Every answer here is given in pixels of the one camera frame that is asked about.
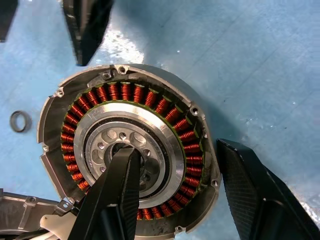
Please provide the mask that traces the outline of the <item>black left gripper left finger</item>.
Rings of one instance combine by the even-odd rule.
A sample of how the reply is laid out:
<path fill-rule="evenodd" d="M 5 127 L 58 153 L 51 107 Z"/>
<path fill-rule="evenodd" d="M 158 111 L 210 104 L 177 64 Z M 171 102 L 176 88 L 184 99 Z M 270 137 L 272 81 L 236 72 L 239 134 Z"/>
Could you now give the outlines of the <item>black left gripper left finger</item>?
<path fill-rule="evenodd" d="M 89 189 L 68 240 L 134 240 L 139 207 L 141 155 L 121 148 Z"/>

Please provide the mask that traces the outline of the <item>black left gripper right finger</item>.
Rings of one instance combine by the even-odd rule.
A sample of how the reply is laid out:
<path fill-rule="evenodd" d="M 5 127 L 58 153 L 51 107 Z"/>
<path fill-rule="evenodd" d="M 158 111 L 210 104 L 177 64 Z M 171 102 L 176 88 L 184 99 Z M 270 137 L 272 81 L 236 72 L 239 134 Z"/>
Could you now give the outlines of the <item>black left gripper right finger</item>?
<path fill-rule="evenodd" d="M 320 240 L 320 229 L 288 186 L 235 141 L 216 141 L 218 164 L 240 240 Z"/>

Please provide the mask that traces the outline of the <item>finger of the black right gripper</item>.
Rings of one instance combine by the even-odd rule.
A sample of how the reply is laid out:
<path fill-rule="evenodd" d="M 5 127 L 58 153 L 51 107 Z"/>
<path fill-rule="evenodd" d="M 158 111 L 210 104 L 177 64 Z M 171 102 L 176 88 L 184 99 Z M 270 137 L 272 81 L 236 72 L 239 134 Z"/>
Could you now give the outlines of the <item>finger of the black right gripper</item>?
<path fill-rule="evenodd" d="M 101 45 L 114 0 L 62 0 L 76 63 L 87 66 Z"/>
<path fill-rule="evenodd" d="M 0 42 L 5 42 L 19 1 L 0 0 Z"/>

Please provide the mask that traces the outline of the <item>silver motor housing copper coils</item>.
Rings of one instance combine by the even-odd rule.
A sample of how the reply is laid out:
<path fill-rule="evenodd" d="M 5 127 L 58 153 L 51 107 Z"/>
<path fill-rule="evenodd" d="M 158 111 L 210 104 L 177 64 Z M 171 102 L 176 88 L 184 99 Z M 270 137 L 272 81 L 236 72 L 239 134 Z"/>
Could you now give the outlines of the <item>silver motor housing copper coils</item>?
<path fill-rule="evenodd" d="M 215 206 L 221 174 L 200 96 L 144 64 L 91 67 L 63 80 L 41 110 L 41 160 L 61 198 L 78 206 L 121 148 L 139 151 L 135 240 L 189 233 Z"/>

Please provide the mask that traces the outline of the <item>finned silver motor lid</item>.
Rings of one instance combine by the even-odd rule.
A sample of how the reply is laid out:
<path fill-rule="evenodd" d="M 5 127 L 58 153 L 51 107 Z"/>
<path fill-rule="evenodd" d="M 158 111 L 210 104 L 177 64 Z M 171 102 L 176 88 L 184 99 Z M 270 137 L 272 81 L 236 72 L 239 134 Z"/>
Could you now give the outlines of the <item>finned silver motor lid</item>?
<path fill-rule="evenodd" d="M 79 210 L 71 203 L 0 188 L 0 240 L 67 240 Z"/>

